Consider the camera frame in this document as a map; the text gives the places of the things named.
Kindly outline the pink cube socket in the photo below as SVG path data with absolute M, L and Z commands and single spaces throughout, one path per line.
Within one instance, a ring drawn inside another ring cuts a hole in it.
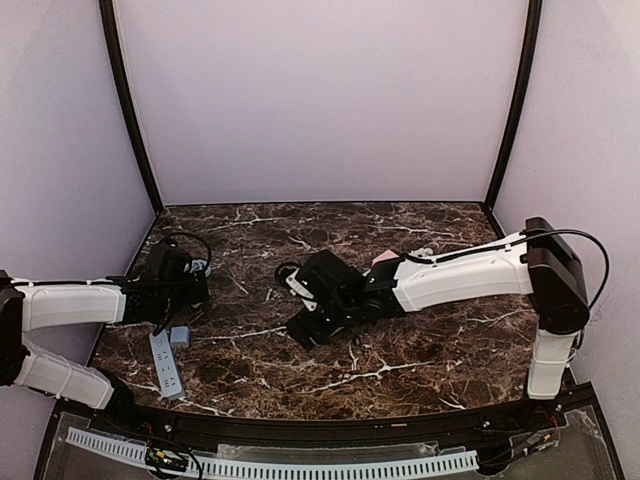
M 386 250 L 372 260 L 372 264 L 376 265 L 383 261 L 400 259 L 400 256 L 392 250 Z

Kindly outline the small circuit board left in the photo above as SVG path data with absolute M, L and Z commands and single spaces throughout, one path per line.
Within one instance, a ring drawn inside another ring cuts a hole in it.
M 188 460 L 184 455 L 158 448 L 148 448 L 144 462 L 148 467 L 175 472 L 185 472 L 188 466 Z

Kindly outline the black front rail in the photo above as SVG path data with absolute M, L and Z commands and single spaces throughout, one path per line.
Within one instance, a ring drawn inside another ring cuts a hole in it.
M 152 435 L 196 450 L 220 444 L 240 446 L 330 448 L 383 446 L 435 441 L 440 447 L 484 447 L 518 433 L 553 426 L 551 417 L 568 409 L 574 395 L 556 399 L 521 399 L 470 410 L 378 420 L 251 420 L 175 412 L 151 407 L 136 413 Z

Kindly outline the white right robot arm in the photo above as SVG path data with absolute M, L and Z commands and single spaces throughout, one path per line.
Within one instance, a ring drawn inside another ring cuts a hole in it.
M 275 280 L 304 304 L 287 321 L 287 332 L 311 350 L 363 323 L 474 298 L 528 296 L 539 321 L 526 394 L 552 400 L 591 310 L 581 260 L 563 239 L 567 233 L 533 217 L 523 231 L 482 246 L 441 255 L 387 251 L 365 273 L 328 250 L 302 264 L 284 263 Z

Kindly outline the blue plug adapter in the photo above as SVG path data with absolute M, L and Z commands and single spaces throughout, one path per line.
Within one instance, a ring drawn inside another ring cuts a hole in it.
M 170 344 L 175 348 L 188 348 L 191 345 L 191 330 L 187 326 L 172 327 L 169 335 Z

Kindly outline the black frame post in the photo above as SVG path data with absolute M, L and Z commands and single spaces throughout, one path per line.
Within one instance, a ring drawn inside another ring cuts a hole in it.
M 128 82 L 123 50 L 116 21 L 115 2 L 112 0 L 99 0 L 98 5 L 112 77 L 125 128 L 147 198 L 150 202 L 154 215 L 159 216 L 164 211 L 164 204 L 152 172 L 151 162 L 149 160 L 146 147 L 144 145 L 142 131 Z
M 530 0 L 527 3 L 524 33 L 511 102 L 493 172 L 483 202 L 489 212 L 493 212 L 497 204 L 515 144 L 535 58 L 542 10 L 542 0 Z

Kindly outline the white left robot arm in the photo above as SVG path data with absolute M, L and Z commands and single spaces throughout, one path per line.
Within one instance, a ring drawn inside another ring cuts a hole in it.
M 77 324 L 153 325 L 210 297 L 210 258 L 196 259 L 168 237 L 152 246 L 137 272 L 97 280 L 33 281 L 1 275 L 1 384 L 121 413 L 134 394 L 115 374 L 73 362 L 26 337 L 34 330 Z

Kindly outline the left black frame post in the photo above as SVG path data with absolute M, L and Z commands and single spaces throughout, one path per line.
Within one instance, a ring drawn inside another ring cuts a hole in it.
M 99 0 L 98 5 L 112 77 L 125 128 L 147 198 L 150 202 L 154 215 L 159 216 L 164 211 L 164 204 L 152 172 L 151 162 L 149 160 L 146 147 L 144 145 L 142 131 L 128 82 L 123 50 L 116 21 L 115 2 L 112 0 Z

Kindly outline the right black frame post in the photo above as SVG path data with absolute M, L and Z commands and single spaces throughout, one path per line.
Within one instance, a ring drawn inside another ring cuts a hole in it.
M 542 0 L 530 0 L 527 3 L 524 33 L 511 102 L 493 172 L 483 202 L 489 212 L 493 212 L 497 204 L 515 144 L 535 58 L 542 10 Z

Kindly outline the blue power strip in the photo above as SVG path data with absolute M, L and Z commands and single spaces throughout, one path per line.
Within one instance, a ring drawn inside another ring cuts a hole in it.
M 172 346 L 164 330 L 158 335 L 149 334 L 152 352 L 162 397 L 177 400 L 185 396 L 185 389 L 173 355 Z

